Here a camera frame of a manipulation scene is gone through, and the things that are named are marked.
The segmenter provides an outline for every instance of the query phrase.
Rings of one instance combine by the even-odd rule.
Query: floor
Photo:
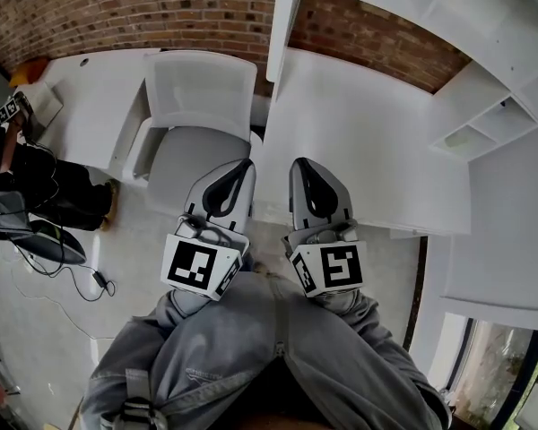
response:
[[[122,187],[115,226],[106,233],[72,231],[89,264],[117,283],[113,298],[82,301],[67,271],[56,279],[29,273],[13,247],[0,243],[0,343],[22,395],[18,401],[37,430],[49,423],[67,428],[88,376],[111,339],[132,315],[149,313],[169,287],[159,281],[165,236],[176,220],[147,211],[139,188]],[[251,221],[254,258],[296,281],[284,257],[288,228]],[[382,322],[402,342],[412,304],[419,239],[389,238],[388,230],[360,227],[368,243],[364,291],[379,303]],[[99,291],[84,269],[74,271],[88,297]]]

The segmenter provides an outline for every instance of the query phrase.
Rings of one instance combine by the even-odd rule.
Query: chair backrest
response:
[[[249,142],[257,67],[206,51],[168,51],[145,58],[153,126],[198,126]]]

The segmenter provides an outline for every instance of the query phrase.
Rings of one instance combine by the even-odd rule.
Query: white bookshelf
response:
[[[538,126],[538,0],[361,1],[422,26],[473,59],[421,111],[430,147],[468,161]],[[289,0],[291,8],[298,3]]]

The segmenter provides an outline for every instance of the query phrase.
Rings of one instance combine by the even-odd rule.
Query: person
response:
[[[17,143],[19,112],[0,126],[0,191],[19,191],[29,212],[64,228],[108,229],[117,209],[117,184],[92,185],[84,166],[57,160],[46,148]]]
[[[120,426],[128,416],[134,426]],[[147,416],[154,427],[144,425]],[[117,335],[82,428],[448,428],[450,412],[359,290],[306,298],[240,272],[218,301],[174,289]]]

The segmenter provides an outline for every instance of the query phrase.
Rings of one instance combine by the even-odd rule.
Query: chair seat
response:
[[[228,162],[249,157],[251,145],[205,127],[174,127],[153,160],[147,202],[155,211],[181,215],[194,183]]]

